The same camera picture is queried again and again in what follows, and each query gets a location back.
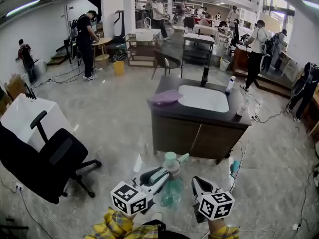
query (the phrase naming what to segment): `bathroom vanity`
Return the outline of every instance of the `bathroom vanity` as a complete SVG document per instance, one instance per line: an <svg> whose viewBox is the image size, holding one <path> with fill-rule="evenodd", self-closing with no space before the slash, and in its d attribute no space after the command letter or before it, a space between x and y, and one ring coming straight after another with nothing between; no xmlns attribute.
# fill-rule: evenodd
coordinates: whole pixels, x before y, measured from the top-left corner
<svg viewBox="0 0 319 239"><path fill-rule="evenodd" d="M251 125L248 113L236 112L243 101L226 86L163 76L156 94L177 90L183 95L177 102L166 105L150 104L152 111L153 147L157 151L216 159L217 164L230 156L231 149Z"/></svg>

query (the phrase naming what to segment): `white sink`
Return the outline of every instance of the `white sink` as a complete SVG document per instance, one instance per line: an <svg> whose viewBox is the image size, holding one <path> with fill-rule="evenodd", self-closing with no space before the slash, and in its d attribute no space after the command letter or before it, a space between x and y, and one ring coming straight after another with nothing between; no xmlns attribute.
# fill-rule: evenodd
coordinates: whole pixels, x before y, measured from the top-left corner
<svg viewBox="0 0 319 239"><path fill-rule="evenodd" d="M183 95L178 102L184 106L220 113L229 111L227 97L221 91L182 85L178 92Z"/></svg>

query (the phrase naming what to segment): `cabinet door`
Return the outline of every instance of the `cabinet door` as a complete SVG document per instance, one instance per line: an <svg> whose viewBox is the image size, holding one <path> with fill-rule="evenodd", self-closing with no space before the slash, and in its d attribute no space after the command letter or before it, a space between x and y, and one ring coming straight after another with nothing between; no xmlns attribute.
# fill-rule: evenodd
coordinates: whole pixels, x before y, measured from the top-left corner
<svg viewBox="0 0 319 239"><path fill-rule="evenodd" d="M202 124L190 155L221 160L244 132L237 128Z"/></svg>
<svg viewBox="0 0 319 239"><path fill-rule="evenodd" d="M152 115L154 150L189 153L200 124Z"/></svg>

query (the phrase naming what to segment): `white bottle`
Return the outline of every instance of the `white bottle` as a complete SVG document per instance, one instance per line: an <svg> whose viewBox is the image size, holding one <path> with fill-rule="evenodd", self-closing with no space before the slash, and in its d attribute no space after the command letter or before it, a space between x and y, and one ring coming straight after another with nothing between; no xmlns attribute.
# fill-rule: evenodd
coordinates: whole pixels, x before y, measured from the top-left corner
<svg viewBox="0 0 319 239"><path fill-rule="evenodd" d="M235 76L232 76L232 77L230 78L229 83L228 83L228 86L227 86L227 88L226 88L226 92L227 92L227 93L230 93L231 90L233 89L233 86L234 86L234 84L235 84L235 82L234 82L235 79L236 79Z"/></svg>
<svg viewBox="0 0 319 239"><path fill-rule="evenodd" d="M248 107L249 107L249 95L247 95L245 97L244 101L241 103L241 105L237 111L237 115L243 116Z"/></svg>

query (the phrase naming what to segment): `purple towel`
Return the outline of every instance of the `purple towel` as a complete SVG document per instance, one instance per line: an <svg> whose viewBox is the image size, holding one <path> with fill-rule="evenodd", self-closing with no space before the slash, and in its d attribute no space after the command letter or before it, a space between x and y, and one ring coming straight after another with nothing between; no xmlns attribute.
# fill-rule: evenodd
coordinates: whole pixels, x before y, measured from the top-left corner
<svg viewBox="0 0 319 239"><path fill-rule="evenodd" d="M177 101L181 97L183 97L183 95L181 95L176 90L168 90L168 91L161 92L161 93L154 95L152 98L148 99L148 101L150 101L153 104L158 104L158 105L170 104L170 103Z"/></svg>

